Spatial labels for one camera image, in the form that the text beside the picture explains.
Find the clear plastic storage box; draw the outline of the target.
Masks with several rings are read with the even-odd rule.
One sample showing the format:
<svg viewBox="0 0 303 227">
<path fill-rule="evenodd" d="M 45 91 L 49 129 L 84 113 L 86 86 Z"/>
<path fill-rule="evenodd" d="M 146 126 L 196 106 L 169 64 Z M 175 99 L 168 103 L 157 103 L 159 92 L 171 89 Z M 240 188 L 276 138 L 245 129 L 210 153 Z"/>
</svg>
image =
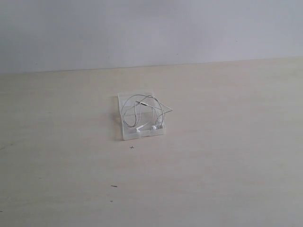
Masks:
<svg viewBox="0 0 303 227">
<path fill-rule="evenodd" d="M 152 91 L 117 94 L 123 140 L 163 135 L 165 116 L 172 109 L 161 103 Z"/>
</svg>

